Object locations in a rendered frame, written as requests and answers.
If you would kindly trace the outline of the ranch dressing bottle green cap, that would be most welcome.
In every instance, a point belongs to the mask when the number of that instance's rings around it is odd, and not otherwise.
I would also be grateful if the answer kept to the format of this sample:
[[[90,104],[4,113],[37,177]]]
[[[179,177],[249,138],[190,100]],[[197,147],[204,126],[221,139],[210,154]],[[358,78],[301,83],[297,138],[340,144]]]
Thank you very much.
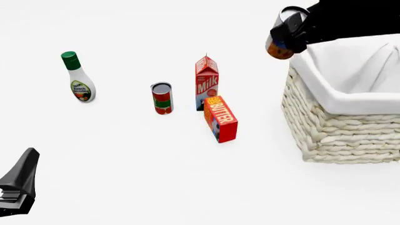
[[[73,51],[61,54],[62,61],[70,76],[70,85],[74,96],[82,103],[89,103],[96,97],[96,88],[92,80],[81,67],[78,56]]]

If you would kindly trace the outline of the white cloth basket liner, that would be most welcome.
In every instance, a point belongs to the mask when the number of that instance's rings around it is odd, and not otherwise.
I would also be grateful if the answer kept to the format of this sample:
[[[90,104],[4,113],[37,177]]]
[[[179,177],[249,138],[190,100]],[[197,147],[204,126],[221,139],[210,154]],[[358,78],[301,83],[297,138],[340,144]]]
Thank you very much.
[[[310,44],[289,62],[330,114],[400,114],[400,34]]]

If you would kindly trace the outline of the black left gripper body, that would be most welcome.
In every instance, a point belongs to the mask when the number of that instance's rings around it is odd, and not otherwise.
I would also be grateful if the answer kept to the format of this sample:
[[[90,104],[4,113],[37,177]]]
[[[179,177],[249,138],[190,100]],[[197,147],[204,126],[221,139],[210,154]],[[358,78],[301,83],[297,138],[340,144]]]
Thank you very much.
[[[0,185],[0,217],[28,214],[36,193],[8,185]]]

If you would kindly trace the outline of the red butter box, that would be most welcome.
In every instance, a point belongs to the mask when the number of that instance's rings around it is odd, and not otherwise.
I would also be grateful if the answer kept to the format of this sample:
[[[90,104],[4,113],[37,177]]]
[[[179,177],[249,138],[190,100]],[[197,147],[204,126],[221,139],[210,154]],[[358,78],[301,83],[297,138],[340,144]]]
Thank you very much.
[[[218,143],[236,138],[238,120],[221,96],[205,99],[204,118]]]

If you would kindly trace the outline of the red tomato sauce can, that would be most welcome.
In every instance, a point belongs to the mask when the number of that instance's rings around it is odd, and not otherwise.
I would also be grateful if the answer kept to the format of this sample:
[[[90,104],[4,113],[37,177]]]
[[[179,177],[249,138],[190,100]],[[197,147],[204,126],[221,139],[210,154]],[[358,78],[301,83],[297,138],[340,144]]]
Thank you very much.
[[[154,108],[158,114],[167,115],[173,111],[172,86],[168,82],[157,82],[151,86]]]

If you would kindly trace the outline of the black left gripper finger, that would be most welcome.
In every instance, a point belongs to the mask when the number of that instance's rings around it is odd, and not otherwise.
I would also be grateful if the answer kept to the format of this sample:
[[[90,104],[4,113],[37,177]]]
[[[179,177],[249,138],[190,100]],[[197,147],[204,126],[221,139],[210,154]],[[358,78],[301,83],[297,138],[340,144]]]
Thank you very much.
[[[0,189],[35,196],[35,174],[39,156],[33,147],[29,147],[11,170],[0,178]]]

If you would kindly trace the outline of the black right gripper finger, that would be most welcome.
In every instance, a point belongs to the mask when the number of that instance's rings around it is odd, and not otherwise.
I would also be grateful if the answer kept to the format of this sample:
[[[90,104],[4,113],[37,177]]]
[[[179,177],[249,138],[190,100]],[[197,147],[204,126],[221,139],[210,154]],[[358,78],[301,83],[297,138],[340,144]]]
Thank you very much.
[[[270,54],[298,54],[306,50],[301,31],[309,11],[281,11],[269,35]]]

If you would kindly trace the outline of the alphabet soup can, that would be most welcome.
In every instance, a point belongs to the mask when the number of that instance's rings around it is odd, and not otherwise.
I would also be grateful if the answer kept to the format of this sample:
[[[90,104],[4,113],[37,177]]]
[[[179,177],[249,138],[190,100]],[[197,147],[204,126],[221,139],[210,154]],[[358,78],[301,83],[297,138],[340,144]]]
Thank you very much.
[[[269,32],[265,48],[276,59],[289,59],[299,50],[304,49],[296,33],[309,15],[307,9],[288,6],[280,10],[276,22]]]

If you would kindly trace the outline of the red milk carton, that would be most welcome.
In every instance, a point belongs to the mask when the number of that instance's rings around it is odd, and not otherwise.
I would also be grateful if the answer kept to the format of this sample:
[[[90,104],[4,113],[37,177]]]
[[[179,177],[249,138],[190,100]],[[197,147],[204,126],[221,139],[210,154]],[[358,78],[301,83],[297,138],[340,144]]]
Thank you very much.
[[[218,95],[218,65],[210,57],[204,56],[195,64],[196,76],[196,110],[204,110],[206,98]]]

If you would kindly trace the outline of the white woven basket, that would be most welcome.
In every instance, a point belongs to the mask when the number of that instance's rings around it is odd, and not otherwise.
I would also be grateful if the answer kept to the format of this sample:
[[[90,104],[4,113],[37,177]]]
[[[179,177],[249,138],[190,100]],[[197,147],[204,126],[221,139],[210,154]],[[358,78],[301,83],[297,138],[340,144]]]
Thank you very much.
[[[330,114],[316,101],[290,62],[282,110],[304,161],[400,161],[400,114]]]

